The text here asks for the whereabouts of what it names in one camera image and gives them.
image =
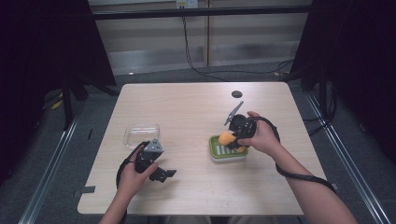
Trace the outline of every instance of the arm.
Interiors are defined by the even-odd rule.
[[[130,161],[136,160],[136,155],[143,147],[139,148],[131,157]],[[136,193],[143,187],[145,181],[157,169],[158,164],[152,163],[150,167],[142,174],[139,174],[134,169],[134,162],[129,162],[125,165],[117,189],[116,196],[113,202],[107,208],[105,215],[102,217],[100,223],[120,223],[123,214],[125,213],[129,202],[136,195]]]
[[[255,112],[247,112],[258,117]],[[253,146],[270,156],[279,167],[299,175],[312,175],[282,145],[279,144],[268,124],[257,121],[257,130],[252,138],[240,139],[239,144]],[[326,186],[286,178],[305,216],[311,223],[357,223],[347,206]]]

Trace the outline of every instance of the hand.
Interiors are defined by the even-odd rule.
[[[152,163],[148,169],[139,174],[134,169],[134,162],[136,161],[136,155],[143,149],[140,147],[136,153],[130,158],[128,164],[125,165],[120,178],[119,188],[117,194],[122,195],[122,197],[129,198],[130,200],[136,195],[136,193],[143,187],[145,181],[149,176],[154,173],[158,167],[158,163]]]
[[[253,111],[248,111],[247,114],[250,117],[259,117],[260,115]],[[280,143],[277,141],[275,134],[271,127],[262,120],[257,120],[257,129],[254,136],[251,138],[239,139],[238,144],[243,146],[253,146],[257,150],[273,156],[273,152],[281,147]]]

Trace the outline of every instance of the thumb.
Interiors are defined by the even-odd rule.
[[[238,140],[238,144],[242,146],[250,146],[251,139],[250,138],[242,138]]]
[[[142,175],[147,179],[149,178],[150,175],[152,175],[152,173],[155,172],[157,168],[158,168],[158,163],[154,162],[145,170],[145,172],[142,173]]]

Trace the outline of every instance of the black horizontal bar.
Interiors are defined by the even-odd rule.
[[[206,7],[206,8],[183,8],[161,9],[144,11],[103,11],[84,15],[53,15],[58,19],[68,20],[125,20],[146,18],[169,18],[169,17],[198,17],[198,16],[227,16],[227,15],[254,15],[254,14],[282,14],[282,13],[306,13],[323,12],[328,7],[311,6],[288,6],[288,7]]]

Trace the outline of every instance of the person's right hand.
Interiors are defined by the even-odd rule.
[[[248,111],[247,114],[250,117],[259,117],[260,115],[253,111]],[[243,146],[253,146],[257,150],[273,156],[274,150],[281,147],[280,143],[277,141],[275,134],[271,127],[262,120],[257,120],[257,129],[253,137],[239,139],[238,144]]]

